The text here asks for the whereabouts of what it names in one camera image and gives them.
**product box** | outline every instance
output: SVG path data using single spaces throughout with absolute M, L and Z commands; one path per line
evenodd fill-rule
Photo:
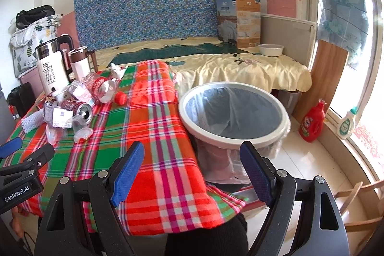
M 237 48 L 260 45 L 260 0 L 216 0 L 218 38 Z

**blue floral headboard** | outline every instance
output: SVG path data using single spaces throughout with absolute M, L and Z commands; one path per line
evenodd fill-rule
M 82 46 L 217 36 L 215 0 L 74 0 Z

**wooden board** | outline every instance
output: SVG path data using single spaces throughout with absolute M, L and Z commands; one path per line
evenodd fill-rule
M 292 114 L 299 123 L 320 98 L 326 102 L 324 111 L 328 110 L 345 68 L 348 53 L 336 45 L 319 41 L 311 70 L 312 87 L 301 95 Z

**red can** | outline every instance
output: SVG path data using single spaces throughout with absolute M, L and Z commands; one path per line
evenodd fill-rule
M 61 103 L 61 107 L 66 110 L 73 111 L 74 115 L 81 115 L 87 125 L 92 120 L 92 107 L 86 102 L 77 101 L 75 99 L 64 99 Z
M 299 134 L 307 142 L 315 141 L 320 136 L 325 118 L 324 105 L 324 100 L 319 99 L 319 103 L 309 110 L 300 124 Z

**black suitcase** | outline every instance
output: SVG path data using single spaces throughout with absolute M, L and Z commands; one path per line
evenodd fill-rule
M 22 84 L 11 90 L 7 102 L 14 105 L 20 117 L 26 115 L 28 110 L 35 104 L 36 97 L 30 83 Z

